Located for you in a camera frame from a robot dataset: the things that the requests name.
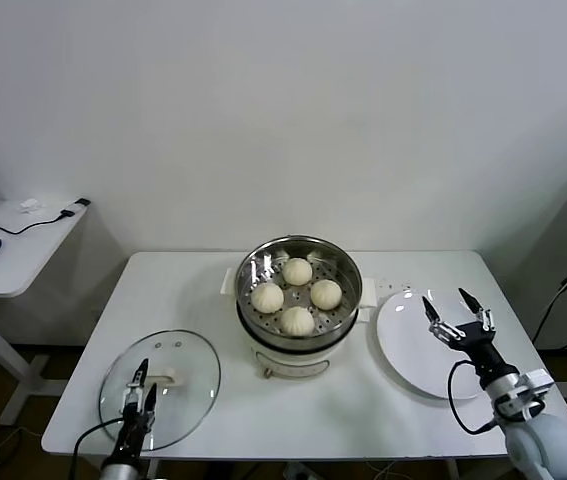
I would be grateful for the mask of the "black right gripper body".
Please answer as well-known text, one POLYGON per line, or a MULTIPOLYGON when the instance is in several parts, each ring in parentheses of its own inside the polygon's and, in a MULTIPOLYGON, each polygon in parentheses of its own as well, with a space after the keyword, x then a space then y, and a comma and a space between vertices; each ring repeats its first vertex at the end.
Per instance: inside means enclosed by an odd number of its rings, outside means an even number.
POLYGON ((486 331, 476 321, 457 326, 463 333, 460 340, 451 340, 452 350, 465 353, 475 368, 479 384, 486 389, 496 380, 510 374, 519 374, 519 370, 508 364, 493 344, 495 332, 486 331))

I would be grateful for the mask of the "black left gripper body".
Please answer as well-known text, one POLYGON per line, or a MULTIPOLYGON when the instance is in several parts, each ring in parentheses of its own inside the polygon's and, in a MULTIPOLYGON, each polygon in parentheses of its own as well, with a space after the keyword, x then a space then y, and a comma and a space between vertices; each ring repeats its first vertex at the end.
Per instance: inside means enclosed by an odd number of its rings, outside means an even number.
POLYGON ((144 439, 152 429, 155 413, 153 411, 139 413, 136 407, 125 407, 122 418, 123 426, 115 442, 112 462, 140 468, 144 439))

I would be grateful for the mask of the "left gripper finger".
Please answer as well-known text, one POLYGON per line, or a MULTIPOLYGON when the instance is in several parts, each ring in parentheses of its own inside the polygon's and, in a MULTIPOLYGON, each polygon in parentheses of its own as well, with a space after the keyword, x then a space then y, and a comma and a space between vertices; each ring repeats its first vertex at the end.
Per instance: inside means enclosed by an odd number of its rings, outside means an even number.
POLYGON ((155 410, 157 402, 157 388, 158 385, 153 383, 150 387, 142 410, 142 427, 145 433, 149 433, 155 422, 155 410))
POLYGON ((132 380, 126 384, 123 396, 123 410, 133 407, 137 412, 141 411, 148 367, 149 359, 145 358, 135 370, 132 380))

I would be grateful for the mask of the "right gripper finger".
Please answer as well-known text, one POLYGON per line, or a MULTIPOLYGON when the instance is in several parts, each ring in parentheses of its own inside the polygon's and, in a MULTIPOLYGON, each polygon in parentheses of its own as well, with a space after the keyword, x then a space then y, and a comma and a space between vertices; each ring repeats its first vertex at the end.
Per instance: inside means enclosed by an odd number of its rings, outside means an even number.
POLYGON ((438 340, 449 345, 451 342, 459 342, 465 338, 465 333, 462 330, 441 319, 435 307, 425 296, 422 296, 421 299, 425 315, 429 321, 429 331, 438 340))
POLYGON ((463 288, 459 288, 458 291, 465 305, 473 314, 473 320, 460 325, 459 329, 466 334, 470 331, 483 331, 487 334, 494 334, 495 323, 491 310, 489 308, 484 308, 477 298, 463 288))

